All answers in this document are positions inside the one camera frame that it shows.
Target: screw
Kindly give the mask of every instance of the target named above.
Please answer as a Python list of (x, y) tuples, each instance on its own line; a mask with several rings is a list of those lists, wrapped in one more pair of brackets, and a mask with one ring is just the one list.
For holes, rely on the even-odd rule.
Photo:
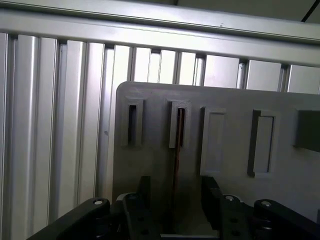
[(233, 197), (233, 196), (225, 196), (224, 198), (227, 199), (227, 200), (229, 200), (229, 201), (233, 201), (233, 200), (234, 200), (234, 197)]
[(268, 202), (268, 201), (262, 201), (261, 204), (262, 204), (263, 206), (266, 206), (266, 207), (270, 207), (270, 206), (271, 206), (271, 203)]
[(102, 200), (97, 200), (97, 201), (94, 201), (94, 204), (95, 205), (100, 205), (100, 204), (102, 204), (104, 201), (102, 201)]

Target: cable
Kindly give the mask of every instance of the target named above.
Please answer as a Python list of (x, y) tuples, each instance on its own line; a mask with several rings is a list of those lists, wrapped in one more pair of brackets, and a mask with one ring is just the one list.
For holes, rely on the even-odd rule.
[(301, 22), (307, 21), (307, 19), (310, 17), (310, 15), (314, 12), (314, 10), (319, 5), (320, 0), (315, 0), (314, 4), (310, 7), (309, 11), (306, 13), (306, 15), (302, 18)]

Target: rectangular slot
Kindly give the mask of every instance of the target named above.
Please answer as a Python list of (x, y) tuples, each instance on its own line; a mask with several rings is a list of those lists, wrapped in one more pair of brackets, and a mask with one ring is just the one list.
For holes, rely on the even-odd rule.
[(253, 110), (247, 175), (268, 178), (274, 170), (280, 116), (268, 110)]
[(143, 99), (125, 98), (122, 106), (121, 145), (139, 147), (142, 143)]
[(253, 167), (255, 173), (269, 172), (273, 122), (273, 117), (258, 118)]
[(170, 139), (169, 148), (174, 149), (177, 146), (178, 117), (183, 118), (182, 143), (183, 147), (189, 146), (190, 141), (190, 125), (191, 125), (191, 104), (184, 101), (173, 101), (171, 106), (170, 121)]
[(185, 109), (178, 108), (176, 121), (176, 148), (182, 147), (184, 142), (184, 127), (185, 127)]
[(136, 123), (137, 123), (137, 106), (129, 106), (129, 124), (128, 124), (128, 144), (134, 145), (136, 142)]
[(205, 108), (200, 167), (202, 176), (221, 170), (225, 113), (224, 108)]

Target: ceiling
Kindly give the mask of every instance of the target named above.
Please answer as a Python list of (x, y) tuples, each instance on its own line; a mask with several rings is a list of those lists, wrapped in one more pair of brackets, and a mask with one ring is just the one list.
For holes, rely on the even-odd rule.
[[(318, 0), (142, 0), (196, 9), (301, 21)], [(306, 21), (320, 24), (320, 4)]]

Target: black mechanical arm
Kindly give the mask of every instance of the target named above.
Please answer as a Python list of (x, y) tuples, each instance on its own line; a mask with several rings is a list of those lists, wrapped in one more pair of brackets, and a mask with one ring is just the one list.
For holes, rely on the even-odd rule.
[[(320, 240), (320, 226), (280, 203), (262, 199), (254, 207), (223, 195), (213, 177), (202, 177), (201, 205), (221, 240)], [(152, 219), (150, 177), (143, 176), (136, 193), (110, 202), (92, 198), (66, 213), (28, 240), (183, 240), (200, 236), (161, 235)]]

